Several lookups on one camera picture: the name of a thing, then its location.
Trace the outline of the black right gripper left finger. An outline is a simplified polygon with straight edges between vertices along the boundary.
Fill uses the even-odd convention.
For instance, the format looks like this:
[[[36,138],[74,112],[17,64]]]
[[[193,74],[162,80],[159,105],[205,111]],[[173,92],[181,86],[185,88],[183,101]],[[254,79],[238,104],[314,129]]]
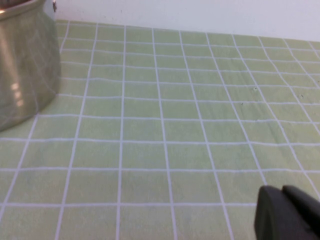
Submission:
[[[257,240],[315,240],[282,189],[266,185],[259,189],[254,218]]]

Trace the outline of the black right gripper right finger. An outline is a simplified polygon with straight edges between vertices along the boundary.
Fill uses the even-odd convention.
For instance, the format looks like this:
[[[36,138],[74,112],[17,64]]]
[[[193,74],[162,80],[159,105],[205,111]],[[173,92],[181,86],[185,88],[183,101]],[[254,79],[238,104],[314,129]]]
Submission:
[[[320,202],[293,185],[284,185],[282,192],[299,212],[309,231],[320,239]]]

